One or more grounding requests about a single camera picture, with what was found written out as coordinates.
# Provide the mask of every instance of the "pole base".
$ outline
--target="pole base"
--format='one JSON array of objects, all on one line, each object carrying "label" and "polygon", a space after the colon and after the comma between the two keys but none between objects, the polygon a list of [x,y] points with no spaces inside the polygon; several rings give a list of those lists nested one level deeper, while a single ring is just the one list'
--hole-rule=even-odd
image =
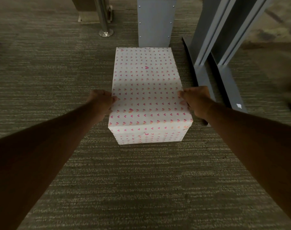
[{"label": "pole base", "polygon": [[109,29],[108,32],[104,32],[103,30],[99,31],[99,35],[103,36],[103,37],[109,37],[111,35],[113,35],[114,31],[112,29]]}]

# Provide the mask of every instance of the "gray metal panel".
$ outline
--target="gray metal panel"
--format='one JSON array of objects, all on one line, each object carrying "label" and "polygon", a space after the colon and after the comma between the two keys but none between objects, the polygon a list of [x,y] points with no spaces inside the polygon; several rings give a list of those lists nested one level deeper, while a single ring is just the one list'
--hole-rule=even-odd
[{"label": "gray metal panel", "polygon": [[203,0],[203,9],[190,45],[195,65],[204,65],[236,0]]},{"label": "gray metal panel", "polygon": [[227,65],[218,65],[218,69],[232,109],[247,113],[240,92],[232,77],[231,69]]},{"label": "gray metal panel", "polygon": [[[188,53],[189,53],[188,56],[191,58],[191,52],[189,49],[189,46],[191,43],[191,37],[183,37],[183,41],[186,44],[186,47],[188,49]],[[195,71],[195,76],[197,78],[198,85],[199,86],[203,86],[203,85],[207,86],[209,89],[211,99],[216,101],[216,98],[215,98],[215,95],[213,92],[213,88],[212,88],[211,83],[209,81],[208,73],[206,71],[205,66],[204,65],[202,65],[202,66],[194,65],[193,68]]]},{"label": "gray metal panel", "polygon": [[169,47],[176,0],[137,0],[139,47]]},{"label": "gray metal panel", "polygon": [[265,11],[271,0],[236,0],[226,20],[212,53],[218,65],[229,63],[253,23]]}]

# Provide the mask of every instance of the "heart-patterned wrapping paper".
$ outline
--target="heart-patterned wrapping paper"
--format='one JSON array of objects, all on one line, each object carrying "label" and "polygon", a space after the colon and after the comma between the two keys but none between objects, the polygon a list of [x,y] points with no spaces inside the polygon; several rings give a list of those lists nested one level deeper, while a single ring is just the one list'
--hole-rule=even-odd
[{"label": "heart-patterned wrapping paper", "polygon": [[181,141],[192,124],[171,48],[118,47],[108,127],[119,144]]}]

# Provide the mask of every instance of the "forearm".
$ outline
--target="forearm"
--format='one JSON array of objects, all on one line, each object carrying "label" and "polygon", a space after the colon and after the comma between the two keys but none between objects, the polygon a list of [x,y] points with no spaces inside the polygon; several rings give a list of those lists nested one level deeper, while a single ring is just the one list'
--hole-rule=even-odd
[{"label": "forearm", "polygon": [[291,218],[291,126],[219,104],[205,120]]},{"label": "forearm", "polygon": [[0,229],[16,229],[97,123],[93,103],[0,139]]}]

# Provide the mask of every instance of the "box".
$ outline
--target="box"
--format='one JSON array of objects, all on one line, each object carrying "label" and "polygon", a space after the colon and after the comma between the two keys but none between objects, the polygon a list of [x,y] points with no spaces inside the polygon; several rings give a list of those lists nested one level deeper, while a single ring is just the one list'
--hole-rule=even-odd
[{"label": "box", "polygon": [[119,144],[181,141],[192,124],[171,48],[116,49],[109,129]]}]

